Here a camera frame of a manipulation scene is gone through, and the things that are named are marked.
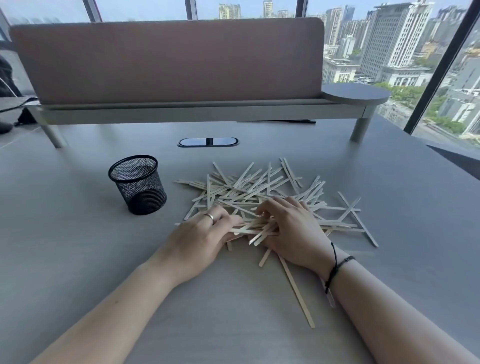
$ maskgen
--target black cord bracelet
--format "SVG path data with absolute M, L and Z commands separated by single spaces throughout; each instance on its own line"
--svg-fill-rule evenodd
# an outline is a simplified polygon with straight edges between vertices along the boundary
M 330 271 L 330 274 L 328 275 L 328 280 L 327 282 L 325 283 L 325 294 L 328 294 L 328 289 L 330 288 L 330 285 L 332 284 L 332 280 L 333 278 L 336 276 L 336 274 L 338 273 L 338 271 L 340 270 L 340 267 L 342 265 L 344 265 L 346 262 L 349 262 L 350 260 L 353 260 L 355 259 L 355 257 L 353 255 L 349 255 L 347 256 L 344 260 L 342 260 L 340 262 L 340 264 L 337 264 L 336 262 L 336 251 L 335 251 L 335 246 L 332 244 L 332 248 L 333 248 L 333 254 L 335 256 L 335 266 L 332 268 L 332 270 Z

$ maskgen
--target gray desk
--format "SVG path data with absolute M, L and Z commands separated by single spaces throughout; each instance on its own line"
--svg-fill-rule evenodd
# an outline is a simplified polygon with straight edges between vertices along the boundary
M 98 304 L 160 245 L 197 192 L 173 184 L 202 179 L 214 160 L 239 173 L 286 157 L 305 184 L 326 180 L 326 200 L 361 195 L 358 234 L 332 234 L 342 248 L 476 355 L 480 184 L 381 118 L 365 142 L 348 141 L 355 120 L 287 123 L 153 123 L 64 126 L 71 147 L 53 149 L 37 130 L 0 150 L 0 353 L 23 364 Z M 178 148 L 184 137 L 235 136 L 231 148 Z M 131 215 L 109 166 L 158 158 L 167 204 Z M 291 267 L 317 329 L 309 328 L 275 256 L 235 242 L 233 252 L 178 287 L 152 317 L 130 364 L 371 363 L 318 278 Z

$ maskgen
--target hand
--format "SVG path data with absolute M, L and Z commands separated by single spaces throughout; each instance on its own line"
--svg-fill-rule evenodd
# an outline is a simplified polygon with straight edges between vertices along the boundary
M 285 200 L 274 197 L 258 206 L 257 215 L 260 214 L 273 215 L 280 229 L 279 236 L 264 240 L 267 247 L 282 258 L 317 272 L 322 278 L 328 275 L 334 264 L 333 249 L 305 202 L 293 197 Z M 337 249 L 337 253 L 340 259 L 343 252 Z
M 240 216 L 229 215 L 218 205 L 207 212 L 215 223 L 204 212 L 199 212 L 181 223 L 149 259 L 150 263 L 167 270 L 173 287 L 198 276 L 215 260 L 224 243 L 238 238 L 228 231 L 241 223 Z

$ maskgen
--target ring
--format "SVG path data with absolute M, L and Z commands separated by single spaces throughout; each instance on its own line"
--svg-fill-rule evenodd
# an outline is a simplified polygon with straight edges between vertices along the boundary
M 213 218 L 213 216 L 211 214 L 209 214 L 208 212 L 204 212 L 204 215 L 207 215 L 209 218 L 212 219 L 212 222 L 215 223 L 215 219 Z

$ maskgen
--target black cable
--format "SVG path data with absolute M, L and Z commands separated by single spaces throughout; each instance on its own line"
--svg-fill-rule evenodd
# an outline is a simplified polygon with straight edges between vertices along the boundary
M 332 244 L 332 248 L 333 248 L 333 254 L 335 256 L 335 266 L 330 271 L 330 274 L 328 275 L 328 280 L 325 283 L 325 294 L 328 294 L 328 289 L 330 288 L 330 285 L 332 284 L 333 278 L 336 276 L 336 274 L 340 270 L 340 267 L 342 265 L 344 265 L 346 262 L 349 262 L 350 260 L 355 259 L 355 257 L 353 255 L 349 255 L 344 260 L 342 260 L 340 262 L 340 264 L 337 264 L 335 245 L 333 245 L 333 243 L 331 243 L 331 244 Z
M 17 106 L 14 106 L 14 107 L 12 107 L 12 108 L 8 108 L 8 109 L 0 110 L 0 114 L 3 113 L 3 112 L 15 110 L 15 109 L 19 109 L 19 108 L 21 108 L 23 105 L 25 105 L 26 103 L 32 102 L 32 101 L 37 101 L 37 100 L 38 100 L 37 97 L 29 97 L 27 100 L 25 100 L 24 102 L 22 102 L 20 105 L 17 105 Z

